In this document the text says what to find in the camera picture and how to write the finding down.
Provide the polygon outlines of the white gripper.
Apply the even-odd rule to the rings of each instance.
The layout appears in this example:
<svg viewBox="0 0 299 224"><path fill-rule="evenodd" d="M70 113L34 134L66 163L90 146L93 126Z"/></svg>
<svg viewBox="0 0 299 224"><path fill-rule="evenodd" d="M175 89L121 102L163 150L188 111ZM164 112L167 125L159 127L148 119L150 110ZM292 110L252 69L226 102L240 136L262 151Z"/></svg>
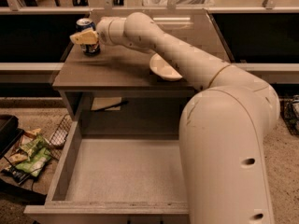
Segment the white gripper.
<svg viewBox="0 0 299 224"><path fill-rule="evenodd" d="M116 46L123 45L125 18L120 17L103 17L96 25L96 32L92 28L85 29L81 32L74 33L70 40L78 45L92 45L99 40L102 44Z"/></svg>

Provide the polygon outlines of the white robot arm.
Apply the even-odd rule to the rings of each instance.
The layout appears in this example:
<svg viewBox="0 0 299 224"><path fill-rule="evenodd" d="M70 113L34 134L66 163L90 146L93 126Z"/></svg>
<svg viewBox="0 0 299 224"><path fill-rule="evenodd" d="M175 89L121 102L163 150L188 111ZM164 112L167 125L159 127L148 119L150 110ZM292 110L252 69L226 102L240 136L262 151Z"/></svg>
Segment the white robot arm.
<svg viewBox="0 0 299 224"><path fill-rule="evenodd" d="M151 49L198 91L179 123L191 224L274 224L263 139L280 104L267 82L166 33L141 12L104 17L70 39Z"/></svg>

